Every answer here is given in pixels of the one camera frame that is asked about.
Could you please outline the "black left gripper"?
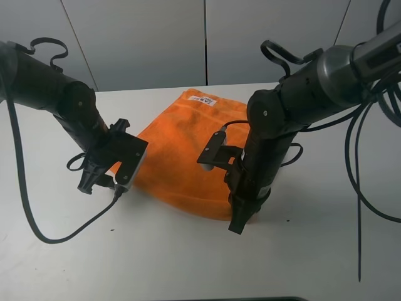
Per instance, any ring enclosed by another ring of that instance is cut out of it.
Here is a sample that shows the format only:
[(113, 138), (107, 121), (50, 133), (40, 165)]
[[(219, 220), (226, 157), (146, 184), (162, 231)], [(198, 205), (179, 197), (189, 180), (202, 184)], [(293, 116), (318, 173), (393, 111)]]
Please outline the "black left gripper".
[(78, 190), (85, 194), (92, 194), (96, 184), (115, 190), (113, 176), (105, 173), (105, 167), (116, 162), (122, 162), (128, 154), (127, 119), (118, 119), (115, 124), (107, 127), (102, 118), (85, 118), (83, 125), (86, 130), (87, 143), (85, 153), (85, 167), (78, 184)]

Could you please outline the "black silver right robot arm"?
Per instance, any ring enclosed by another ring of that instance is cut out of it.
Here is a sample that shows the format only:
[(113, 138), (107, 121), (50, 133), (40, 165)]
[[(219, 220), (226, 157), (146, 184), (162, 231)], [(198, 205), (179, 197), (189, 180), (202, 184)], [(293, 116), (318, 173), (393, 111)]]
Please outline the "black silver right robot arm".
[(298, 132), (388, 90), (400, 71), (400, 25), (359, 46), (333, 46), (272, 90), (254, 92), (247, 104), (250, 129), (233, 148), (226, 175), (229, 230), (241, 234), (270, 194), (280, 165)]

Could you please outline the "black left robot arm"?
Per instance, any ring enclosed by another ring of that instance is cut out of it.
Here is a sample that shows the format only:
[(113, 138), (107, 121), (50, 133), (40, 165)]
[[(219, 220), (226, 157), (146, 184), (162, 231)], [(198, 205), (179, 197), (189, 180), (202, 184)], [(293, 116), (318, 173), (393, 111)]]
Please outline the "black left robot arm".
[(1, 43), (1, 72), (5, 80), (2, 97), (9, 95), (17, 104), (49, 112), (82, 150), (81, 192), (91, 194), (94, 185), (118, 187), (107, 170), (121, 159), (119, 139), (129, 126), (127, 120), (107, 126), (92, 88), (34, 59), (15, 44)]

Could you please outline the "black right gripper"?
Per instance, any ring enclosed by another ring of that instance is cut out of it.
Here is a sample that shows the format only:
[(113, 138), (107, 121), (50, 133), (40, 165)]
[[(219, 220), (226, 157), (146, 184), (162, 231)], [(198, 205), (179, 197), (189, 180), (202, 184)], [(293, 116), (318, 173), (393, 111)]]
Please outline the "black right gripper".
[(256, 214), (271, 193), (271, 185), (275, 173), (261, 169), (246, 167), (240, 156), (236, 157), (224, 176), (229, 188), (229, 204), (231, 205), (231, 221), (228, 230), (241, 234), (247, 222)]

